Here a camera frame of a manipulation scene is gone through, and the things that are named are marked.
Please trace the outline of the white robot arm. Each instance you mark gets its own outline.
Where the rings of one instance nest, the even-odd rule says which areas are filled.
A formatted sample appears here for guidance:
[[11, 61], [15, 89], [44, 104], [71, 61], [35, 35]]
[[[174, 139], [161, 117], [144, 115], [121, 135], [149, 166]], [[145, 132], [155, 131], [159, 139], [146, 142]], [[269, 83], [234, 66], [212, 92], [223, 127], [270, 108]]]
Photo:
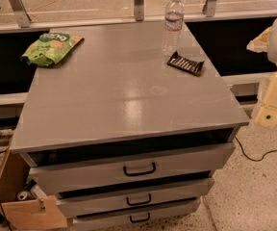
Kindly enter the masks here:
[[[277, 65], [277, 18], [273, 24], [253, 38], [246, 46], [252, 52], [267, 54], [270, 62]], [[272, 128], [277, 124], [277, 71], [260, 84], [263, 95], [259, 97], [253, 120], [256, 124]]]

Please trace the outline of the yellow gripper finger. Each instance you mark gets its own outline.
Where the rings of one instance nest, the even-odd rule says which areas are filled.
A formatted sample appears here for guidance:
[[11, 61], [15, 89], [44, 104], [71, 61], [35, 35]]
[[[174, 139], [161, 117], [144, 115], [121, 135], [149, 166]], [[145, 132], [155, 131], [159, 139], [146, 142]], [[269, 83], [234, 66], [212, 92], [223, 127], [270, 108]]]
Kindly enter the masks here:
[[277, 72], [269, 78], [255, 122], [266, 128], [272, 128], [277, 124]]

